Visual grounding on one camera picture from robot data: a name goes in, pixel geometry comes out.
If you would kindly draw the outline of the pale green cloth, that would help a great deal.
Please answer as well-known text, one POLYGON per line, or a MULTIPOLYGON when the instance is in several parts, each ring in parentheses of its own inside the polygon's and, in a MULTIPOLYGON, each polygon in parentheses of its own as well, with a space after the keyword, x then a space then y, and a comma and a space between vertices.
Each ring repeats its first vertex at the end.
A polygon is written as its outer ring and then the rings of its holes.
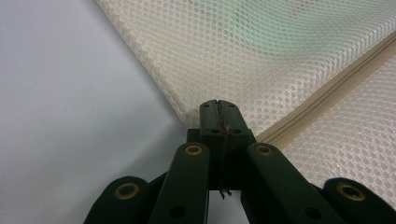
POLYGON ((309 46, 304 30, 313 0, 238 0, 230 28, 249 47, 270 55, 299 52, 309 46))

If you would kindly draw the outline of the cream mesh laundry bag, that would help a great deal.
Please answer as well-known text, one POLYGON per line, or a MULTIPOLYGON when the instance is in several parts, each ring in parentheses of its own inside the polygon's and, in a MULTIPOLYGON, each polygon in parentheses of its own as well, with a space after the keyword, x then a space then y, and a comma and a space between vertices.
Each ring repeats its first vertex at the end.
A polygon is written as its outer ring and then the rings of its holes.
POLYGON ((396 0, 313 0, 309 46, 270 55, 230 28, 238 0, 96 0, 189 128, 236 104, 312 183, 343 176, 396 208, 396 0))

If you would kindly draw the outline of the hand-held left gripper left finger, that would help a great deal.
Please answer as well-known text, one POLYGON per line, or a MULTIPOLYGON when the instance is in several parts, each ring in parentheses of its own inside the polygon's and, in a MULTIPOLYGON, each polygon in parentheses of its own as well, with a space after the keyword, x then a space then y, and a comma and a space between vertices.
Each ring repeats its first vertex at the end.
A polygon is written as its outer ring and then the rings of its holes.
POLYGON ((209 188, 223 190, 222 152, 223 136, 219 101, 211 100, 200 105, 200 142, 210 150, 209 188))

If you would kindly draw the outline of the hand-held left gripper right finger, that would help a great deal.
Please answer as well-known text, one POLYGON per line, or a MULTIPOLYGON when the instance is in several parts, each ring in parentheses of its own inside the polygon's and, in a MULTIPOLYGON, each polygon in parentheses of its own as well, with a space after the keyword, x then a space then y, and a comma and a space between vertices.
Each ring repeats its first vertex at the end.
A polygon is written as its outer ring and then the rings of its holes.
POLYGON ((246 125, 237 105, 219 101, 219 114, 224 137, 222 186, 229 190, 241 189, 245 170, 245 153, 248 146, 255 142, 255 137, 246 125))

